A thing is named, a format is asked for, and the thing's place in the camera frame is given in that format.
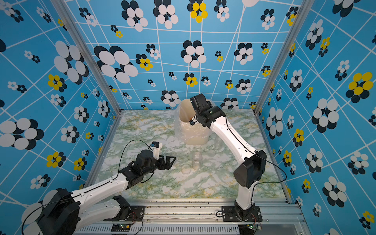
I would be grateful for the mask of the clear jar with dried flowers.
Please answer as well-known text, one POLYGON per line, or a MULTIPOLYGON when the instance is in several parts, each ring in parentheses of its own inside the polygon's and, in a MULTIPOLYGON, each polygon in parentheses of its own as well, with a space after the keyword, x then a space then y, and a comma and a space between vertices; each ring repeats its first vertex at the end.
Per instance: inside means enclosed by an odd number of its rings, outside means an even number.
POLYGON ((200 169, 202 165, 203 156, 200 152, 194 152, 192 155, 192 168, 195 170, 200 169))

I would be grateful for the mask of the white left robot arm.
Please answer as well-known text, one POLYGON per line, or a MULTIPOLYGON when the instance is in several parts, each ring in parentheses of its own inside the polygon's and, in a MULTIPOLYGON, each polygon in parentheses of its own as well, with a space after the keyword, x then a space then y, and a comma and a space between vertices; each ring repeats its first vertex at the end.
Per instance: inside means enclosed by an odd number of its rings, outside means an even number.
POLYGON ((154 157, 151 150, 142 150, 134 162, 107 180, 73 192, 57 190, 50 200, 42 204, 36 219, 39 233, 72 235, 102 220, 126 220, 131 209, 120 193, 141 183, 149 173, 171 169, 175 160, 174 156, 154 157))

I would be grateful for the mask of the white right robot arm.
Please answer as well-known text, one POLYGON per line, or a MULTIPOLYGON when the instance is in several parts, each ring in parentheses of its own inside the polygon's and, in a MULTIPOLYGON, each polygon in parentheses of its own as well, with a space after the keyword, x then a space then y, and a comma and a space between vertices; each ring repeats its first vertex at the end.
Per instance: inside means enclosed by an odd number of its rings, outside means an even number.
POLYGON ((230 124, 226 114, 203 94, 190 98, 195 116, 191 125, 201 124, 212 130, 233 153, 239 166, 234 170, 234 177, 239 184, 235 200, 235 212, 241 221, 253 217, 254 192, 265 172, 267 156, 264 151, 257 151, 230 124))

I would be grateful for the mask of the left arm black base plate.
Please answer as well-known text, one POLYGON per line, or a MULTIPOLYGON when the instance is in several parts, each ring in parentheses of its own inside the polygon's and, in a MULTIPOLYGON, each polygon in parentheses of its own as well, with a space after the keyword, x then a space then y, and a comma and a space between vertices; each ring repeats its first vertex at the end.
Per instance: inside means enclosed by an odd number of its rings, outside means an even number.
POLYGON ((128 206, 121 208, 116 217, 105 219, 104 221, 142 221, 145 213, 145 206, 128 206))

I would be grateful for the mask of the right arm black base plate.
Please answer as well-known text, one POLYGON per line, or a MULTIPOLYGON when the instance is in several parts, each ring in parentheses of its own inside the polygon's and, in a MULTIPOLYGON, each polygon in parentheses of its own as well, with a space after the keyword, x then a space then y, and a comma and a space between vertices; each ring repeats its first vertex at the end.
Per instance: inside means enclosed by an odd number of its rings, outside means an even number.
POLYGON ((238 206, 222 206, 221 213, 224 222, 263 222, 258 206, 252 206, 245 211, 238 206))

